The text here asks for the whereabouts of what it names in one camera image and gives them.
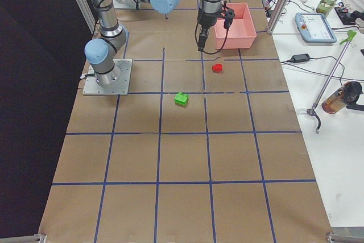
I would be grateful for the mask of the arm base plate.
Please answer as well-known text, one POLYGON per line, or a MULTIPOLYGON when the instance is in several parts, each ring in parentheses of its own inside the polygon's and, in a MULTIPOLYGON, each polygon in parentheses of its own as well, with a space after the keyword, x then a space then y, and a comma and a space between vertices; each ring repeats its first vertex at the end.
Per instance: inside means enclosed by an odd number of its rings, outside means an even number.
POLYGON ((83 95, 86 96, 113 96, 128 95, 130 76, 132 70, 132 59, 114 59, 114 69, 105 75, 95 73, 90 65, 85 78, 83 95))

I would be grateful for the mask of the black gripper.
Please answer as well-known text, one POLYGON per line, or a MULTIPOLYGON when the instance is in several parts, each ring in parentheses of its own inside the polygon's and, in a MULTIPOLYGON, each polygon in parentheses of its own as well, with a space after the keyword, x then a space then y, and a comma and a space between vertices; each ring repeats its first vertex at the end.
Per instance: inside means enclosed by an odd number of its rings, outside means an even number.
POLYGON ((219 4, 218 10, 213 13, 207 13, 206 11, 199 9, 197 23, 201 26, 200 35, 198 36, 197 46, 198 51, 203 52, 206 44, 209 31, 212 26, 217 23, 217 19, 224 20, 224 29, 228 30, 235 18, 235 12, 228 7, 226 1, 219 4))

